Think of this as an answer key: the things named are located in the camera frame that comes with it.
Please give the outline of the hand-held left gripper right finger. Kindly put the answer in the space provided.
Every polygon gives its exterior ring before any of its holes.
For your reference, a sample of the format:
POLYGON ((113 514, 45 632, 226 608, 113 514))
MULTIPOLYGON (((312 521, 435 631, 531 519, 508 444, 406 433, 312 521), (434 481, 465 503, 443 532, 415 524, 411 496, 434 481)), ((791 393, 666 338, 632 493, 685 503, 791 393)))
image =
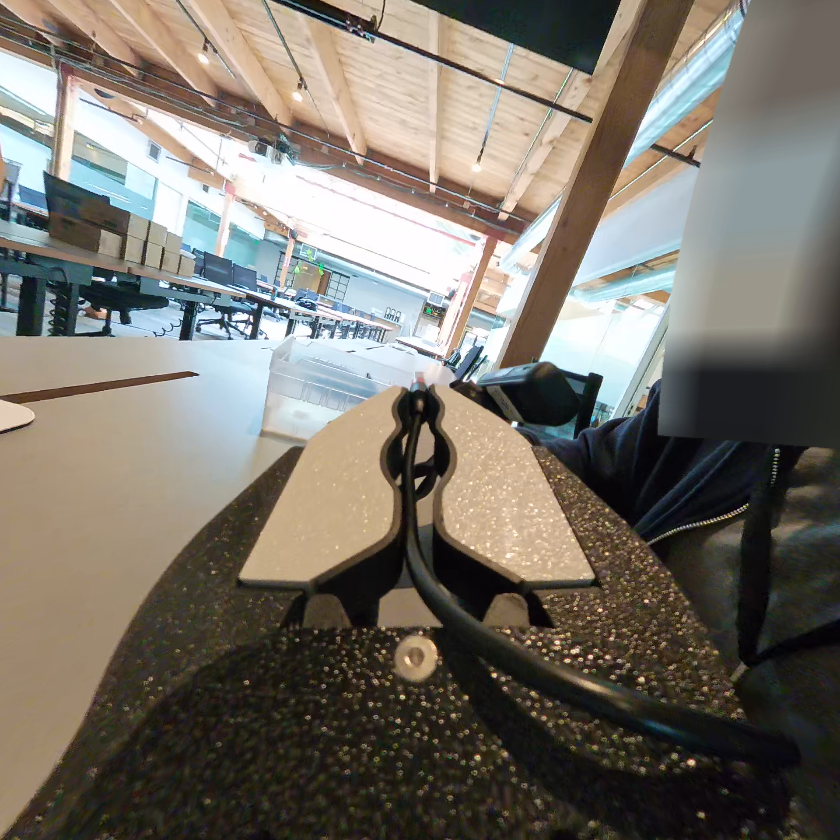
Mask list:
POLYGON ((464 610, 493 627, 553 627, 539 593, 595 573, 525 437, 449 386, 429 390, 432 563, 464 610))

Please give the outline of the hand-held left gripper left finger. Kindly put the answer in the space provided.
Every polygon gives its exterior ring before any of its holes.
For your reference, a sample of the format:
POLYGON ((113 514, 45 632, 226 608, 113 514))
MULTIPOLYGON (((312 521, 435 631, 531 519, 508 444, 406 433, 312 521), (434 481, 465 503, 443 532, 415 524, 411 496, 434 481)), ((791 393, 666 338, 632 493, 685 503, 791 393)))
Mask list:
POLYGON ((240 584, 333 595, 349 618, 373 616, 402 573, 396 477, 409 396, 391 386, 311 437, 239 572, 240 584))

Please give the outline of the clear plastic organizer box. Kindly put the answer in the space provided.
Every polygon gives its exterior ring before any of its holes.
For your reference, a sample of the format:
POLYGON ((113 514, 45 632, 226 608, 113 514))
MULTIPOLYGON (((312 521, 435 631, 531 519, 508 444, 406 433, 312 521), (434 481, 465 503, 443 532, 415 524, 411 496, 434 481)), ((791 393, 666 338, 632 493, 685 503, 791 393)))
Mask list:
POLYGON ((327 423, 417 375, 446 385, 455 374, 397 342, 289 337, 273 351, 261 424, 264 435, 306 442, 327 423))

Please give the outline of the wood top office desk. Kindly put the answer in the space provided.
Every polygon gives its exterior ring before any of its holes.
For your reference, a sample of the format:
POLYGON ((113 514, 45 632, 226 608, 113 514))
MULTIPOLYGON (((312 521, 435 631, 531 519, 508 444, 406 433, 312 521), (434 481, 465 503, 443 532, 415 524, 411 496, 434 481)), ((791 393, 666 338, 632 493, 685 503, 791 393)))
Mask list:
POLYGON ((287 330, 285 335, 287 337, 294 333, 298 322, 309 326, 310 336, 313 339, 316 339, 323 330, 327 330, 331 339, 372 338, 376 342, 382 342, 387 333, 399 330, 397 324, 388 320, 374 320, 322 306, 317 306, 312 310, 301 306, 299 303, 273 298, 257 291, 246 290, 245 299, 255 305, 248 333, 249 340, 258 339, 260 322, 266 309, 275 310, 286 318, 287 330))

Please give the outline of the person's torso in zip jacket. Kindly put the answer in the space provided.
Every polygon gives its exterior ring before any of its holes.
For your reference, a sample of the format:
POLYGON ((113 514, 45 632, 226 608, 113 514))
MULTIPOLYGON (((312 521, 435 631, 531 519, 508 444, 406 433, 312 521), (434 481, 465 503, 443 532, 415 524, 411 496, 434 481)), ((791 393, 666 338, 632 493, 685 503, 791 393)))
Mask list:
POLYGON ((801 752, 796 797, 838 838, 837 448, 664 437, 631 422, 633 525, 706 625, 748 715, 801 752))

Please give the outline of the black office chair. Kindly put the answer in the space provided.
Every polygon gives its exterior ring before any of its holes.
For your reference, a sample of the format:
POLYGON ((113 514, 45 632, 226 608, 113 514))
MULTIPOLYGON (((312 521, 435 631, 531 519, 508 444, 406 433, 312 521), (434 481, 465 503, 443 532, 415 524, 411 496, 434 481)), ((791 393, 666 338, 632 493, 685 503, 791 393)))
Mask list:
MULTIPOLYGON (((202 277, 229 290, 233 289, 234 264, 225 257, 205 252, 202 277)), ((248 321, 253 314, 253 309, 247 302, 243 302, 242 298, 231 297, 229 303, 219 298, 213 301, 212 308, 218 313, 218 317, 196 321, 196 332, 201 332, 206 326, 218 326, 226 333, 229 340, 233 337, 233 330, 245 338, 248 336, 248 321)))
POLYGON ((127 280, 105 280, 93 277, 90 284, 79 287, 78 293, 79 297, 88 301, 93 309, 106 312, 101 331, 90 332, 87 335, 112 335, 111 320, 114 312, 120 315, 122 325, 130 325, 132 311, 158 310, 169 306, 166 297, 141 293, 136 283, 127 280))

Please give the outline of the row of cardboard boxes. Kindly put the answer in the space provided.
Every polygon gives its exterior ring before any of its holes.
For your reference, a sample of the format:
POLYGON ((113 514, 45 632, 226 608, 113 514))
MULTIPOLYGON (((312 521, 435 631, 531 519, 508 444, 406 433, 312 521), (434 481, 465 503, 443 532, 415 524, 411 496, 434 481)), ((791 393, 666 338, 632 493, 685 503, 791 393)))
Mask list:
POLYGON ((166 227, 94 197, 60 196, 48 205, 52 238, 100 256, 136 266, 193 277, 195 259, 181 250, 181 238, 166 227))

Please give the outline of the black ceiling panel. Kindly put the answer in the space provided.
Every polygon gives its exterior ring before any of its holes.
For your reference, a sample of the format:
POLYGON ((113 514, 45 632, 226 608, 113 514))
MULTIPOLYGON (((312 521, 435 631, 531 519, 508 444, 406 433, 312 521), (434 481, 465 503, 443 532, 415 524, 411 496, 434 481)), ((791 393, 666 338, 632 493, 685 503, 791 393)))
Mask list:
POLYGON ((447 18, 591 75, 619 1, 421 1, 447 18))

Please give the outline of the long wood top desk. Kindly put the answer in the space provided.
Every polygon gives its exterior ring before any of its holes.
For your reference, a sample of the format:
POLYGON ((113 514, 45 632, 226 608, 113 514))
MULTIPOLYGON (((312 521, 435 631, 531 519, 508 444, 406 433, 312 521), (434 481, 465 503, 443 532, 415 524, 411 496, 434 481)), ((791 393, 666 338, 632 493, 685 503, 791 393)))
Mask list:
POLYGON ((210 280, 176 276, 147 266, 99 255, 51 238, 31 227, 1 223, 3 275, 21 279, 17 305, 17 336, 38 337, 44 331, 47 295, 54 297, 48 334, 76 333, 77 310, 83 292, 94 282, 122 280, 126 288, 146 297, 183 301, 179 340, 193 338, 198 306, 230 306, 245 293, 210 280))

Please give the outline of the black monitor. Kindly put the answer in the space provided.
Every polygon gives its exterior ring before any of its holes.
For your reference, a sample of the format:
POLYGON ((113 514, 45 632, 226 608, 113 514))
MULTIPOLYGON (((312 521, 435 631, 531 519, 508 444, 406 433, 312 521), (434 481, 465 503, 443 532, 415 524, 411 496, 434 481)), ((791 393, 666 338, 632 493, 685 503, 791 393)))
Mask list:
POLYGON ((83 187, 45 171, 43 173, 45 200, 49 215, 60 215, 96 223, 108 216, 112 206, 107 197, 91 192, 83 187))

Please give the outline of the silver air duct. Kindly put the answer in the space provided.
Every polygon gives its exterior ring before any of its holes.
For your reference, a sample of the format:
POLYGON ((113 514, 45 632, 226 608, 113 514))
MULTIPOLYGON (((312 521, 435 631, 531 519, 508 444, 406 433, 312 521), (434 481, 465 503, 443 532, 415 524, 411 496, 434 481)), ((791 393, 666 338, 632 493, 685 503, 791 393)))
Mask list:
POLYGON ((643 272, 635 271, 630 276, 614 280, 589 280, 573 286, 569 297, 582 303, 614 301, 633 298, 650 292, 670 293, 674 286, 676 263, 643 272))

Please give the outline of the wooden post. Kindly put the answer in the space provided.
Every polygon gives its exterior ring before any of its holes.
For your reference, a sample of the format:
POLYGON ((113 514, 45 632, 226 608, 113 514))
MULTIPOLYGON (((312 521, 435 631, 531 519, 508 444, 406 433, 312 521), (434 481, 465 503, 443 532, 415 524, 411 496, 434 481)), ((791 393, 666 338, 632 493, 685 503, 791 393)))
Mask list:
POLYGON ((541 358, 692 6, 692 1, 640 4, 618 52, 612 84, 542 242, 498 368, 541 358))

